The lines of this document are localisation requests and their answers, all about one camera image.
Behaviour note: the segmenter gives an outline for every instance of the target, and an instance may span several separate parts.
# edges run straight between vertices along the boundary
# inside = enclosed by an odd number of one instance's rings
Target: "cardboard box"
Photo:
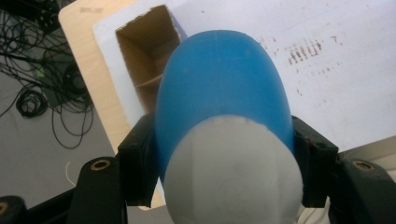
[[[147,112],[154,112],[163,69],[180,37],[166,6],[129,21],[116,31],[122,58]]]

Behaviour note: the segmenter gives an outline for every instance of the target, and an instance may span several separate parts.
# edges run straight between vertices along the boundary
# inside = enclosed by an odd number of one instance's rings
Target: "screw hole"
[[[375,168],[369,163],[366,163],[364,161],[353,161],[353,164],[360,170],[364,172],[369,172],[373,171]]]
[[[0,202],[0,216],[3,215],[8,209],[8,203]]]
[[[110,161],[108,160],[96,161],[91,165],[91,170],[93,171],[105,170],[109,165],[110,165]]]

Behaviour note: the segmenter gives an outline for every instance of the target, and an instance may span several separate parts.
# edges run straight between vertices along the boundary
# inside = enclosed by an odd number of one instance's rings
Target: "black plastic bracket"
[[[154,115],[143,116],[119,146],[120,178],[128,206],[151,206],[159,173],[154,141]]]
[[[331,195],[332,224],[396,223],[396,184],[381,166],[344,159],[336,175],[339,193]]]
[[[30,218],[22,198],[5,196],[0,198],[0,224],[29,223]]]
[[[292,117],[294,157],[304,183],[303,206],[324,207],[331,186],[338,147],[302,120]]]
[[[65,223],[75,189],[70,189],[54,198],[30,208],[33,223]]]
[[[118,160],[102,157],[84,164],[66,223],[128,223]]]

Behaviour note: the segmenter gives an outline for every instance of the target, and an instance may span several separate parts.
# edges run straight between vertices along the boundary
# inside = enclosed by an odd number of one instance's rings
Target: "blue plastic shell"
[[[165,67],[155,127],[162,181],[183,136],[219,115],[264,124],[293,152],[289,104],[276,68],[259,43],[235,31],[191,36]]]

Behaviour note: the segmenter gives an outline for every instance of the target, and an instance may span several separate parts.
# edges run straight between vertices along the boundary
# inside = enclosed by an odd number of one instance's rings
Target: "white foam board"
[[[138,1],[93,27],[130,125],[144,114],[115,30],[166,4],[185,36],[236,30],[268,52],[290,110],[345,151],[396,135],[396,2]]]

